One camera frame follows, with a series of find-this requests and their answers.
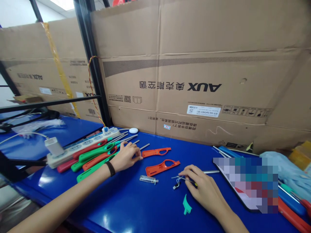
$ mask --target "plastic bag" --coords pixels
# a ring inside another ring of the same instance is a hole
[[[268,151],[260,155],[261,158],[274,158],[278,163],[279,179],[295,190],[298,196],[311,202],[311,178],[304,171],[293,164],[286,156]]]
[[[30,138],[33,134],[27,134],[27,133],[37,132],[38,130],[47,129],[47,128],[62,128],[65,126],[66,124],[64,121],[60,119],[53,119],[53,120],[47,120],[47,121],[31,122],[26,125],[14,127],[12,128],[12,130],[16,133],[25,133],[23,134],[23,137]]]

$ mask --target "white power strip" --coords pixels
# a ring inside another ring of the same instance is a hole
[[[52,169],[57,168],[59,165],[71,160],[73,158],[72,157],[73,153],[85,149],[86,147],[89,147],[91,145],[94,145],[104,139],[116,136],[118,134],[120,134],[120,132],[115,127],[110,128],[109,133],[106,135],[103,135],[103,132],[100,132],[99,134],[96,134],[91,138],[86,138],[82,142],[65,149],[65,152],[59,156],[53,156],[51,153],[48,153],[46,156],[48,161],[46,163]]]

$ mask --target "white wall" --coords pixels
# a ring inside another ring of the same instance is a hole
[[[37,1],[44,22],[64,19],[65,17]],[[0,25],[3,28],[35,23],[37,20],[29,0],[0,0]],[[0,85],[7,85],[0,74]],[[9,87],[0,87],[0,107],[12,105],[7,99],[13,99]]]

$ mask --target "transparent plastic part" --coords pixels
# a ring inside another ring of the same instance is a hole
[[[159,182],[159,180],[156,180],[154,177],[149,177],[149,176],[140,176],[139,178],[140,181],[145,181],[148,183],[153,183],[156,184],[157,182]]]

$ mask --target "blue workbench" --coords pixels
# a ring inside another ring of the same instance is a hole
[[[64,128],[44,129],[40,130],[39,133],[50,138],[56,137],[63,147],[76,142],[103,127],[103,125],[99,123],[69,116],[61,116],[60,119],[66,124]],[[22,120],[23,119],[18,119],[14,123],[18,124]],[[0,134],[0,141],[3,141],[13,135],[16,135],[13,131],[6,134]],[[33,135],[33,138],[30,139],[24,139],[23,137],[16,136],[15,138],[1,144],[0,150],[9,159],[39,160],[44,158],[49,153],[44,145],[44,141],[45,138],[40,135]]]
[[[97,188],[68,218],[80,228],[94,232],[223,232],[217,220],[191,196],[184,182],[173,190],[176,176],[189,164],[202,170],[216,170],[213,157],[220,155],[206,145],[190,143],[146,133],[139,133],[139,147],[150,143],[146,150],[171,147],[164,156],[152,156],[109,178]],[[145,168],[160,164],[164,159],[180,161],[180,165],[155,177],[159,183],[139,181]],[[76,184],[82,171],[59,174],[48,166],[30,175],[15,186],[26,196],[44,205]],[[232,210],[250,232],[297,232],[281,214],[261,214],[248,211],[222,174],[211,174]],[[183,199],[192,207],[183,214]]]

